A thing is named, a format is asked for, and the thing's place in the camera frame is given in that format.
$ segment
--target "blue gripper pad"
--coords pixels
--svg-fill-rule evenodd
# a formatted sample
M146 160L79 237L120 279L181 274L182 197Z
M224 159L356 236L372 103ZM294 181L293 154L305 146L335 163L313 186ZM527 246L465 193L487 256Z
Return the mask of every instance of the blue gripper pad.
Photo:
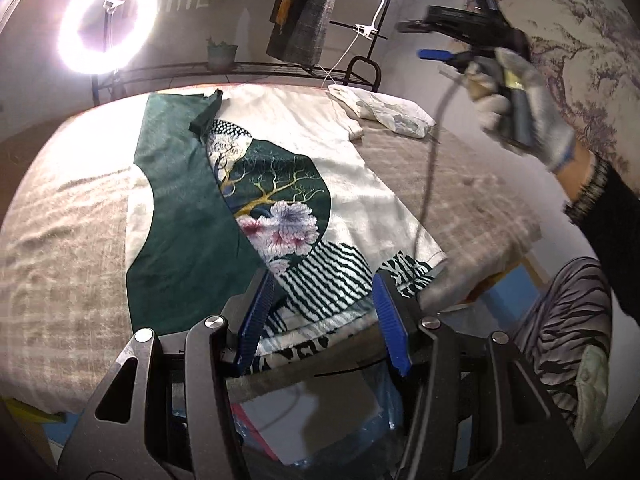
M453 58L453 54L450 53L448 50L435 50L433 48L421 48L418 51L418 57L420 59L431 59L434 61L447 62L448 60Z
M242 374L254 360L255 349L258 346L264 323L267 321L267 316L273 304L275 285L276 281L273 274L269 271L265 272L238 334L236 366L239 374Z
M406 377L411 369L409 359L409 335L400 321L394 301L386 289L385 282L378 273L373 276L373 305L378 314L380 331L385 339L386 351L391 364L402 377Z

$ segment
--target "black sleeve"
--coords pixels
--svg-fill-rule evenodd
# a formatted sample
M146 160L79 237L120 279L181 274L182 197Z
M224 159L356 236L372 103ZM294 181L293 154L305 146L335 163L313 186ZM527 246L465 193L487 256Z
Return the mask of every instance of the black sleeve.
M620 307L640 324L640 200L611 167L600 197L576 222L595 251Z

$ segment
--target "striped pants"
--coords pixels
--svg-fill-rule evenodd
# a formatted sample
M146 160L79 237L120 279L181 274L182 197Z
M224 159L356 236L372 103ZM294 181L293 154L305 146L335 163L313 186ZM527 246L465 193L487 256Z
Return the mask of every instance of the striped pants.
M609 358L611 290L600 263L583 257L567 263L517 326L516 344L551 394L570 428L578 412L576 377L584 350Z

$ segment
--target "hand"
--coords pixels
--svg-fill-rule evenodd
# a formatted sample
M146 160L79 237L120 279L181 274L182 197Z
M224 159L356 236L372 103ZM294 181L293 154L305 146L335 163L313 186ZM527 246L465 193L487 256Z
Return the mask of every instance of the hand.
M562 119L543 77L531 63L506 48L497 48L495 57L505 70L520 79L527 92L536 141L532 155L539 158L549 171L556 173L573 158L573 129ZM511 103L498 94L498 83L483 73L478 63L471 62L465 75L466 88L478 112L480 127L491 138L500 141L498 125L501 117L510 111ZM511 146L505 147L516 151Z

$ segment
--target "gloved hand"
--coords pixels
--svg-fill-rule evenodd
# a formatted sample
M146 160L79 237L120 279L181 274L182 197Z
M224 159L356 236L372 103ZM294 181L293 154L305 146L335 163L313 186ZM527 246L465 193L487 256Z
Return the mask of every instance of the gloved hand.
M572 159L575 146L573 129L562 119L543 77L531 63L506 48L497 48L495 57L505 70L510 70L520 79L527 92L536 141L531 154L539 158L549 171L558 171ZM498 124L500 118L510 111L511 103L497 93L497 82L483 73L478 63L471 62L465 75L465 85L478 112L480 127L491 138L500 141ZM518 151L504 142L501 144Z

